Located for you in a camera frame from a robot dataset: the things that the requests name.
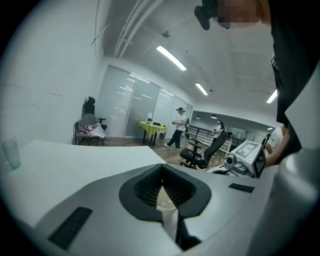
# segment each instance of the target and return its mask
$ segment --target ceiling pipe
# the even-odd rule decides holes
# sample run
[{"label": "ceiling pipe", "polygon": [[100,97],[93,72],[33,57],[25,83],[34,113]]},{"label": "ceiling pipe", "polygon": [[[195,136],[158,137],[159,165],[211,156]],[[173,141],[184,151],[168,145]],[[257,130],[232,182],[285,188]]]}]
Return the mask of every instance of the ceiling pipe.
[{"label": "ceiling pipe", "polygon": [[[139,19],[139,21],[137,22],[137,24],[134,26],[133,30],[131,31],[129,37],[128,37],[128,41],[131,41],[132,38],[135,36],[135,34],[137,33],[138,29],[141,27],[141,25],[146,21],[146,19],[149,17],[149,15],[163,2],[164,0],[156,0],[147,10],[146,12],[142,15],[142,17]],[[128,47],[129,43],[125,43],[119,59],[121,59],[123,57],[123,55],[125,54],[125,51]]]},{"label": "ceiling pipe", "polygon": [[143,10],[143,8],[147,5],[147,3],[150,1],[150,0],[143,0],[143,2],[140,4],[142,0],[138,0],[131,13],[129,14],[129,17],[128,19],[126,20],[123,28],[122,28],[122,31],[120,33],[120,36],[119,36],[119,39],[118,39],[118,42],[116,44],[116,47],[114,49],[114,53],[113,53],[113,57],[117,57],[118,56],[118,53],[119,53],[119,50],[121,48],[121,45],[122,45],[122,42],[123,40],[126,38],[131,26],[133,25],[133,23],[136,21],[138,15],[140,14],[140,12]]}]

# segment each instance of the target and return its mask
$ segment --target table leg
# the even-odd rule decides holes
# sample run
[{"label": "table leg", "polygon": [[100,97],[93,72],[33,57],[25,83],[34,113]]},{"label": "table leg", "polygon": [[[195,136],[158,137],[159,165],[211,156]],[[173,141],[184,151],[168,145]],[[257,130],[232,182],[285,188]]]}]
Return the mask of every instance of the table leg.
[{"label": "table leg", "polygon": [[152,144],[152,146],[155,146],[155,145],[156,145],[156,138],[157,138],[157,135],[158,135],[158,133],[156,132],[156,133],[154,134],[154,138],[153,138],[153,144]]},{"label": "table leg", "polygon": [[143,134],[143,139],[142,139],[142,143],[145,143],[146,140],[146,135],[147,135],[147,131],[144,130],[144,134]]}]

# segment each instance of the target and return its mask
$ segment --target yellow tablecloth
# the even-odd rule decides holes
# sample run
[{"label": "yellow tablecloth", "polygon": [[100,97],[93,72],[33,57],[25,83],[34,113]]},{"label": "yellow tablecloth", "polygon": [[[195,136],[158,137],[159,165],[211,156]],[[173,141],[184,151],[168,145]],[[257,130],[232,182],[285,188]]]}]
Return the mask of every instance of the yellow tablecloth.
[{"label": "yellow tablecloth", "polygon": [[145,129],[145,131],[148,133],[149,137],[154,135],[155,133],[158,132],[165,132],[167,127],[162,127],[158,125],[153,125],[153,124],[147,124],[147,122],[139,122],[138,127],[141,127]]}]

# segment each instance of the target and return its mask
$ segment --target clear plastic cup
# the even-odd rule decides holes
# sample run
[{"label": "clear plastic cup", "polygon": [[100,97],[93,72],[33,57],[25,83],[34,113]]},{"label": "clear plastic cup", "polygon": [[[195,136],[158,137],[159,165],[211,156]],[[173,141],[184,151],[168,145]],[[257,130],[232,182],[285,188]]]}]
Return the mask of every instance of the clear plastic cup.
[{"label": "clear plastic cup", "polygon": [[12,138],[6,140],[4,143],[2,143],[2,148],[4,156],[11,165],[12,169],[18,168],[21,165],[21,161],[19,156],[17,139]]}]

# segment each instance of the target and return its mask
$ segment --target black railing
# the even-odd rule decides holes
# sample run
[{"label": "black railing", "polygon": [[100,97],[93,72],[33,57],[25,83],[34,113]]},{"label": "black railing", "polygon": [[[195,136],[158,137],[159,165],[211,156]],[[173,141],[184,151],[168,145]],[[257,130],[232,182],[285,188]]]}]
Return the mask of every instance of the black railing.
[{"label": "black railing", "polygon": [[[203,144],[210,146],[215,134],[211,130],[202,129],[190,125],[189,135],[191,138],[201,141]],[[243,139],[235,138],[234,135],[231,136],[228,140],[231,141],[230,151],[234,150],[244,142]]]}]

